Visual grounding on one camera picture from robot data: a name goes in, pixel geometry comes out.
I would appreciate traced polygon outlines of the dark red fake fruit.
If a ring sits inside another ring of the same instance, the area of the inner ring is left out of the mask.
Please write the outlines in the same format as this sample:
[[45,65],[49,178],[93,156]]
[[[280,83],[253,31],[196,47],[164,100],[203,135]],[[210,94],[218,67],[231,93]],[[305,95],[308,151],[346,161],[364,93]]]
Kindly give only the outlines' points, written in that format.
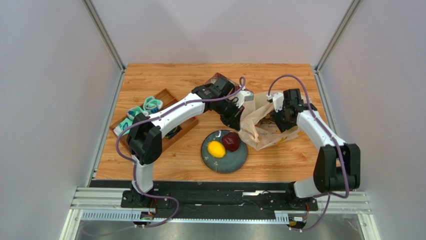
[[241,140],[237,133],[230,131],[221,139],[224,148],[230,152],[235,152],[239,149]]

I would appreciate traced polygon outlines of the translucent plastic bag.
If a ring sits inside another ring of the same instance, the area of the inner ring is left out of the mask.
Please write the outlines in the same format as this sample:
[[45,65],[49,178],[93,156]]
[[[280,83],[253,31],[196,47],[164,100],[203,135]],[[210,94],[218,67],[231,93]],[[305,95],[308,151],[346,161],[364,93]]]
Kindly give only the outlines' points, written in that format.
[[267,92],[254,94],[254,100],[243,104],[244,110],[240,118],[240,139],[255,150],[293,140],[304,134],[298,126],[280,132],[270,113],[275,110],[274,104],[267,101]]

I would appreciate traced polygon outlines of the yellow fake fruit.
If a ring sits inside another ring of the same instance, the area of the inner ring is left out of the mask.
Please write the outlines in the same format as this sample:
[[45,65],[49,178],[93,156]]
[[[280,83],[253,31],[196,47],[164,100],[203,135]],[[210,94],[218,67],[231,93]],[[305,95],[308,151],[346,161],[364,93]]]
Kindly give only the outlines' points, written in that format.
[[223,158],[226,155],[224,145],[216,140],[210,141],[207,144],[207,152],[214,158]]

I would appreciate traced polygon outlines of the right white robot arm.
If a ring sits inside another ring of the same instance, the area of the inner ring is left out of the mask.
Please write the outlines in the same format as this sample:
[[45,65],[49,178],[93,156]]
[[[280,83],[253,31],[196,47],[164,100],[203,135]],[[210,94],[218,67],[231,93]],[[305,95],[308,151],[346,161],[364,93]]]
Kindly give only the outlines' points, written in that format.
[[315,106],[304,102],[299,89],[268,94],[273,103],[271,117],[281,132],[298,127],[306,133],[318,151],[311,177],[293,182],[292,192],[298,199],[324,194],[336,195],[357,189],[361,183],[361,151],[357,144],[347,143],[322,120]]

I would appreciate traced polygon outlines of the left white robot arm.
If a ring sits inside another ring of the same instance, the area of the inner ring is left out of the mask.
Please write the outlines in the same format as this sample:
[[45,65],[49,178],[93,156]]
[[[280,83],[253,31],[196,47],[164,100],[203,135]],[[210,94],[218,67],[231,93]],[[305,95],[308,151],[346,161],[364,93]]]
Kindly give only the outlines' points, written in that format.
[[245,77],[235,85],[226,77],[195,87],[182,100],[150,116],[138,114],[130,127],[124,129],[133,163],[131,192],[142,202],[153,188],[154,162],[163,152],[163,138],[185,121],[207,111],[214,111],[228,128],[240,130],[244,103],[253,100],[245,87]]

